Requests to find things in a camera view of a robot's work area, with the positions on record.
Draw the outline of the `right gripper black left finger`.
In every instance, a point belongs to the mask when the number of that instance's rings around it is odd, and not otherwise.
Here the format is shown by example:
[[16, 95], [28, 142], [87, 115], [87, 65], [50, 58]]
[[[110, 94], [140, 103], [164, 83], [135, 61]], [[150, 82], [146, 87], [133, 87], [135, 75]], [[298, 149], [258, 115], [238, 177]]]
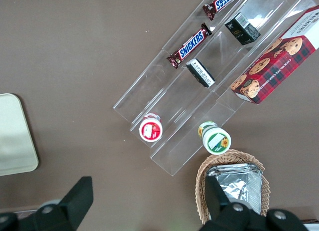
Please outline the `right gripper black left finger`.
[[93, 203], [92, 177], [86, 176], [57, 204], [47, 204], [18, 219], [15, 213], [1, 213], [2, 231], [75, 231]]

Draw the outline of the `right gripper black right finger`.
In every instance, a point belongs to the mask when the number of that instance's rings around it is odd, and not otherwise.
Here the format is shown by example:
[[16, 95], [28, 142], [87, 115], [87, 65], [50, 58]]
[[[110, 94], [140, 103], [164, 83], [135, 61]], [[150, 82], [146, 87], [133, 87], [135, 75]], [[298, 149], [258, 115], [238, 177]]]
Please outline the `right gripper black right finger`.
[[292, 212], [270, 209], [262, 216], [238, 202], [230, 202], [213, 176], [205, 178], [205, 198], [211, 220], [206, 231], [305, 231], [302, 221]]

